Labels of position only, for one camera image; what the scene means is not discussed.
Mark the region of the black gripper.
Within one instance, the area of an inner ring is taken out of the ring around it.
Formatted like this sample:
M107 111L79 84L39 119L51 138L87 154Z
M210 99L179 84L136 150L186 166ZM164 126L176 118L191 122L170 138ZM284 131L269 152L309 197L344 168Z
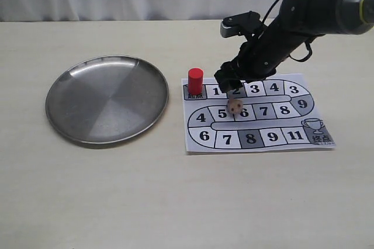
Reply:
M247 37L238 54L223 63L214 77L229 100L236 99L241 81L262 81L276 73L278 65L288 58L288 32L281 28L257 28Z

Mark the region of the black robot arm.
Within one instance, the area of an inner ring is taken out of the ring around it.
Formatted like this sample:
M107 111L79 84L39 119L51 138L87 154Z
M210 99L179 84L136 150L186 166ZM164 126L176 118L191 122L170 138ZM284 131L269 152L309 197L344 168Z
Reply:
M265 25L254 11L226 17L220 33L223 38L244 36L238 54L223 63L214 74L222 93L243 83L263 81L276 74L277 66L304 44L327 34L360 35L373 28L373 0L283 0L275 19Z

